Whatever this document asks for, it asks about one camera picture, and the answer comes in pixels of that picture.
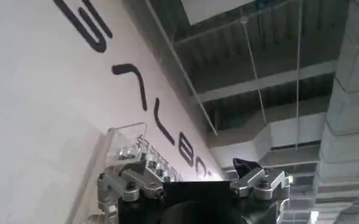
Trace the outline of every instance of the metal rod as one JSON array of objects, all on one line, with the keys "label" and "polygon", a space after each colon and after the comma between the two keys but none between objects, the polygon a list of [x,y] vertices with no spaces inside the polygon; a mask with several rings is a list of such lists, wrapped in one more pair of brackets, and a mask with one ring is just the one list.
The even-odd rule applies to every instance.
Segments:
[{"label": "metal rod", "polygon": [[170,40],[169,40],[169,38],[168,38],[168,36],[167,36],[167,33],[165,32],[165,30],[164,30],[164,28],[163,28],[161,22],[159,21],[159,18],[158,18],[158,16],[156,15],[156,12],[155,12],[154,8],[152,7],[150,0],[145,0],[145,1],[146,1],[146,4],[147,4],[147,6],[148,6],[148,9],[149,9],[150,13],[151,13],[152,16],[154,17],[154,20],[155,20],[156,25],[158,26],[158,28],[159,28],[159,30],[160,30],[160,33],[163,35],[163,38],[165,39],[166,44],[168,45],[168,47],[169,47],[169,49],[170,49],[172,55],[173,55],[174,58],[175,58],[175,61],[177,62],[177,64],[178,64],[180,70],[182,71],[182,74],[183,74],[183,76],[184,76],[184,78],[185,78],[187,84],[189,85],[189,87],[190,87],[190,89],[191,89],[191,92],[194,94],[194,97],[196,98],[197,103],[198,103],[199,106],[201,107],[201,110],[202,110],[202,112],[204,113],[204,116],[205,116],[206,120],[208,121],[209,126],[210,126],[211,129],[213,130],[214,134],[215,134],[216,136],[218,136],[217,130],[216,130],[215,127],[213,126],[213,123],[211,122],[208,113],[206,112],[206,110],[205,110],[205,108],[204,108],[204,106],[203,106],[203,104],[202,104],[202,102],[201,102],[201,100],[200,100],[200,98],[199,98],[199,96],[198,96],[198,94],[197,94],[197,92],[196,92],[196,90],[195,90],[193,84],[191,83],[191,80],[190,80],[190,78],[189,78],[189,76],[188,76],[188,74],[187,74],[185,68],[183,67],[182,62],[181,62],[180,59],[179,59],[179,57],[178,57],[178,55],[177,55],[177,52],[174,50],[174,47],[173,47],[173,45],[171,44],[171,42],[170,42]]},{"label": "metal rod", "polygon": [[[282,2],[282,3],[280,3],[280,4],[274,5],[274,6],[272,6],[272,7],[268,7],[267,9],[260,10],[260,11],[257,11],[257,12],[255,12],[255,13],[252,13],[252,14],[246,16],[246,17],[247,17],[248,19],[250,19],[250,18],[255,17],[255,16],[258,16],[258,15],[260,15],[260,14],[262,14],[262,13],[266,13],[266,12],[268,12],[268,11],[281,8],[281,7],[287,5],[287,4],[291,3],[291,2],[294,2],[294,1],[298,1],[298,0],[287,0],[287,1],[285,1],[285,2]],[[188,42],[188,41],[190,41],[190,40],[193,40],[193,39],[196,39],[196,38],[198,38],[198,37],[204,36],[204,35],[206,35],[206,34],[208,34],[208,33],[211,33],[211,32],[217,31],[217,30],[219,30],[219,29],[225,28],[225,27],[227,27],[227,26],[231,26],[231,25],[233,25],[233,24],[239,23],[242,19],[243,19],[243,17],[240,17],[240,18],[238,18],[238,19],[236,19],[236,20],[234,20],[234,21],[232,21],[232,22],[230,22],[230,23],[227,23],[227,24],[224,24],[224,25],[221,25],[221,26],[218,26],[218,27],[211,28],[211,29],[209,29],[209,30],[206,30],[206,31],[197,33],[197,34],[195,34],[195,35],[193,35],[193,36],[190,36],[190,37],[186,37],[186,38],[184,38],[184,39],[182,39],[182,40],[180,40],[180,41],[174,43],[174,45],[180,45],[180,44],[186,43],[186,42]]]},{"label": "metal rod", "polygon": [[300,132],[300,119],[299,119],[299,90],[300,90],[300,53],[301,53],[301,28],[302,28],[302,0],[298,1],[299,3],[299,31],[298,31],[298,41],[297,41],[297,80],[296,80],[296,116],[297,116],[297,136],[296,136],[296,150],[299,143],[299,132]]},{"label": "metal rod", "polygon": [[[244,33],[246,33],[246,39],[247,39],[247,45],[248,45],[248,50],[250,52],[250,57],[251,57],[251,63],[252,63],[252,69],[254,71],[254,76],[256,81],[258,81],[258,74],[257,74],[257,69],[255,67],[255,61],[254,61],[254,56],[252,55],[252,49],[251,49],[251,44],[250,44],[250,40],[248,37],[248,32],[247,32],[247,21],[242,21],[243,23],[243,27],[244,27]],[[263,121],[265,122],[265,124],[267,124],[266,121],[266,115],[265,115],[265,108],[263,107],[263,100],[262,100],[262,94],[260,92],[260,88],[258,89],[258,94],[259,94],[259,100],[260,100],[260,106],[262,108],[262,115],[263,115]]]}]

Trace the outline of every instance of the white wall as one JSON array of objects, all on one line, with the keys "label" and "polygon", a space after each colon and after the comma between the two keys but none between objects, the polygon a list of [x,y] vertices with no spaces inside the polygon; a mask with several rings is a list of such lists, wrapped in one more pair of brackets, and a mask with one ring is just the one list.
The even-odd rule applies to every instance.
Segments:
[{"label": "white wall", "polygon": [[[81,1],[66,0],[73,12]],[[147,138],[186,180],[196,172],[157,128],[184,132],[209,171],[219,167],[120,0],[92,0],[113,32],[97,53],[52,1],[0,1],[0,223],[65,223],[87,163],[109,127],[148,125]],[[142,73],[148,111],[134,75]]]}]

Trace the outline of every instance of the metal mount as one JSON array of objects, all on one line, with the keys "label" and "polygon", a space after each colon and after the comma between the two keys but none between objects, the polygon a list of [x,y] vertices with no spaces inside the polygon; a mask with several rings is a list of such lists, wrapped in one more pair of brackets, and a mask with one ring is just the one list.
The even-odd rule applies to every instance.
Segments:
[{"label": "metal mount", "polygon": [[145,197],[151,199],[160,198],[163,195],[163,185],[160,182],[132,169],[118,172],[120,168],[122,166],[106,169],[98,177],[98,206],[104,212],[108,213],[109,208],[115,205],[119,198],[129,202],[137,201],[140,191],[143,191]]},{"label": "metal mount", "polygon": [[248,197],[252,189],[254,197],[259,200],[277,200],[280,211],[277,218],[279,223],[285,206],[289,205],[291,180],[292,177],[284,171],[266,174],[264,169],[255,168],[239,180],[231,182],[230,188],[240,198]]}]

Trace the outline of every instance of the gray ceiling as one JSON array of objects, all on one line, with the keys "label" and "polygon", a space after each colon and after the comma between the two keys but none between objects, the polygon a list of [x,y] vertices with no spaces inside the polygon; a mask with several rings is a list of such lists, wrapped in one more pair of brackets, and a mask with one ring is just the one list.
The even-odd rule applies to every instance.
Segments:
[{"label": "gray ceiling", "polygon": [[[253,2],[191,26],[180,0],[151,0],[198,94],[250,82],[256,76],[262,79],[338,59],[347,18],[347,0],[303,0],[301,26],[299,1],[268,2],[261,10]],[[248,38],[244,25],[240,23],[244,16],[248,19],[245,25]],[[209,117],[219,117],[213,119],[213,125],[218,130],[239,127],[262,107],[300,104],[303,100],[329,97],[334,75],[333,72],[319,74],[300,79],[299,82],[285,82],[259,91],[207,100],[204,107]],[[319,147],[320,142],[310,144]],[[292,200],[288,208],[290,212],[283,215],[283,223],[306,224],[315,204],[350,201],[352,206],[342,211],[342,214],[359,213],[359,197],[315,198],[316,165],[279,164],[268,168],[282,169],[294,176]],[[226,167],[225,171],[228,179],[238,178],[233,167]],[[322,194],[341,192],[346,190],[344,187],[323,186],[318,191]],[[359,189],[359,184],[348,187]]]}]

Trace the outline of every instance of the silver metal part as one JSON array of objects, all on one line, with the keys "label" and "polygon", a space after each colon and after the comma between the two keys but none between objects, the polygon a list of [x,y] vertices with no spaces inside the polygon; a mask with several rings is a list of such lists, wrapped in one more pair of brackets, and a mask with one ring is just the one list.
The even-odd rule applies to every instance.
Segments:
[{"label": "silver metal part", "polygon": [[230,188],[240,198],[248,197],[249,189],[255,187],[258,182],[265,177],[265,170],[261,168],[255,168],[250,171],[246,176],[240,178],[237,181],[230,183]]},{"label": "silver metal part", "polygon": [[147,198],[159,198],[163,193],[163,185],[160,182],[153,181],[144,175],[127,169],[122,172],[122,177],[127,181],[134,181]]},{"label": "silver metal part", "polygon": [[257,199],[277,200],[279,207],[277,223],[280,223],[285,206],[289,206],[291,180],[291,176],[284,171],[272,171],[266,175],[264,169],[256,168],[240,180],[231,182],[230,188],[240,198],[248,197],[250,189],[253,189]]},{"label": "silver metal part", "polygon": [[282,193],[282,189],[286,186],[286,178],[284,171],[273,171],[265,177],[264,182],[254,187],[254,194],[262,200],[270,200],[274,190],[277,194]]},{"label": "silver metal part", "polygon": [[140,195],[139,191],[136,187],[129,188],[125,179],[114,174],[102,173],[98,178],[98,201],[107,207],[110,206],[105,203],[108,201],[107,197],[117,195],[124,201],[136,201]]}]

